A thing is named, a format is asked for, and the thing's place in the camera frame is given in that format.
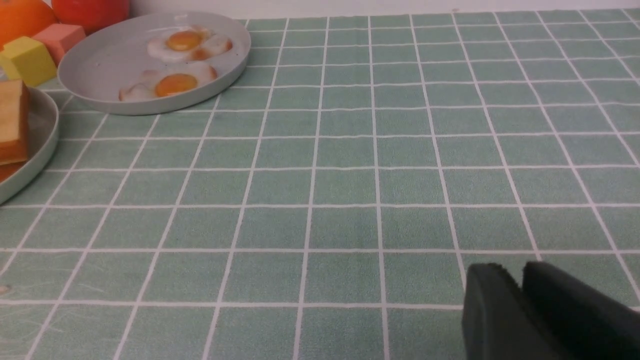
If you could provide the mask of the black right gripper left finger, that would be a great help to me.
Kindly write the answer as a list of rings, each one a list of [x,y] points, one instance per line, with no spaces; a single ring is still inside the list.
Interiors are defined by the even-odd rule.
[[[467,269],[462,307],[467,360],[574,360],[518,282],[497,263]]]

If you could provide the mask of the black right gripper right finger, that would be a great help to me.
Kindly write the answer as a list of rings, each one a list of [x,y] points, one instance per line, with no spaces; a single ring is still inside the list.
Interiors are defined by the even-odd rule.
[[[638,360],[639,313],[548,262],[527,262],[522,290],[570,360]]]

